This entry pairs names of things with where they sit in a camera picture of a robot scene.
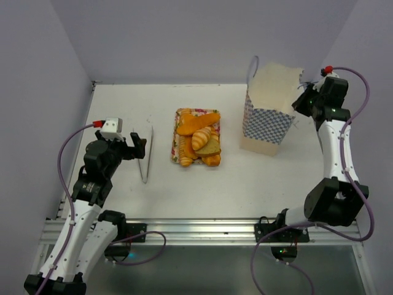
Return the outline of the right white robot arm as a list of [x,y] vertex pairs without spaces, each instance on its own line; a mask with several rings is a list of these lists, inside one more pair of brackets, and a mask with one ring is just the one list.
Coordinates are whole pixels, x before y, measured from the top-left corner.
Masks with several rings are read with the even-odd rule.
[[316,222],[348,227],[368,198],[355,172],[349,142],[351,113],[342,107],[349,84],[334,72],[309,84],[293,103],[293,109],[314,121],[323,156],[323,178],[306,196],[300,208],[282,210],[273,233],[280,241],[295,235],[294,224]]

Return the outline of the blue checkered paper bag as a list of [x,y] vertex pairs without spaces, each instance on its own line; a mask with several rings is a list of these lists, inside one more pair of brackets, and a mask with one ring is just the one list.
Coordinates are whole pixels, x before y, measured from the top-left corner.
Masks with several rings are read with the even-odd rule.
[[246,76],[240,148],[274,156],[295,120],[292,103],[303,93],[304,69],[270,62],[260,65],[253,56]]

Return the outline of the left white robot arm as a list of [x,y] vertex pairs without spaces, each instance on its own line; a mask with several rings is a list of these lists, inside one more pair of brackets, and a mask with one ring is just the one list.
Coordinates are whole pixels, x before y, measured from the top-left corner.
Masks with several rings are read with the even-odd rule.
[[60,236],[40,271],[28,275],[28,294],[85,294],[87,279],[113,241],[128,233],[125,215],[102,207],[112,189],[111,178],[124,160],[143,159],[147,141],[130,134],[109,139],[96,132],[96,140],[85,149],[84,165],[71,195],[70,212]]

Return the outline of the fake croissant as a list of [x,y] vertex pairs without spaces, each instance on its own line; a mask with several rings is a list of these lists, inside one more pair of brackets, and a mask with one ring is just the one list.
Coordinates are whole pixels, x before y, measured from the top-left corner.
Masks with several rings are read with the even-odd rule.
[[201,148],[203,148],[209,141],[211,137],[211,128],[210,127],[204,127],[202,129],[197,130],[193,135],[192,135],[192,148],[194,151],[198,151]]

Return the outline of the long fake baguette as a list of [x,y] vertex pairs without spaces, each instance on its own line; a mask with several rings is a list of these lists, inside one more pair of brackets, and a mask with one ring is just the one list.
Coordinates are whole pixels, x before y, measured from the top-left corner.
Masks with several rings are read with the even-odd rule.
[[[193,119],[192,112],[190,108],[184,108],[181,110],[180,119],[179,119],[179,126],[184,125],[189,120]],[[186,156],[185,153],[185,137],[179,137],[179,161],[182,167],[188,167],[192,164],[193,159]]]

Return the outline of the fake bread slice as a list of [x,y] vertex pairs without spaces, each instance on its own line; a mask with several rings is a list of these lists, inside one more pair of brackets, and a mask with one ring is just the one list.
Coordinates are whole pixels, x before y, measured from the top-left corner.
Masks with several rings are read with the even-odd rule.
[[214,138],[211,138],[201,149],[195,151],[198,157],[211,157],[220,153],[220,143]]

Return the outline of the twisted fake bread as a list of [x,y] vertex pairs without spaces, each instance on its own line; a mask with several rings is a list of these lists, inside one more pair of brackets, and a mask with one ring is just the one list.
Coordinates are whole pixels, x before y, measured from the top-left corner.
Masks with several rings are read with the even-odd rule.
[[207,166],[216,167],[220,165],[221,146],[219,134],[214,127],[211,127],[211,136],[208,142],[198,151],[201,160]]

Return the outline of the metal serving tongs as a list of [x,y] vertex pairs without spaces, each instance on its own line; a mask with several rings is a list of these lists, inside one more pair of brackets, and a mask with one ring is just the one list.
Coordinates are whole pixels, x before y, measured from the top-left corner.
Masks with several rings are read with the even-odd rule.
[[143,159],[138,159],[139,171],[141,174],[141,179],[143,184],[147,184],[149,179],[149,168],[150,168],[150,158],[152,154],[153,140],[154,140],[154,128],[153,125],[146,125],[143,128],[133,129],[134,132],[138,133],[140,138],[147,140],[145,146],[145,157]]

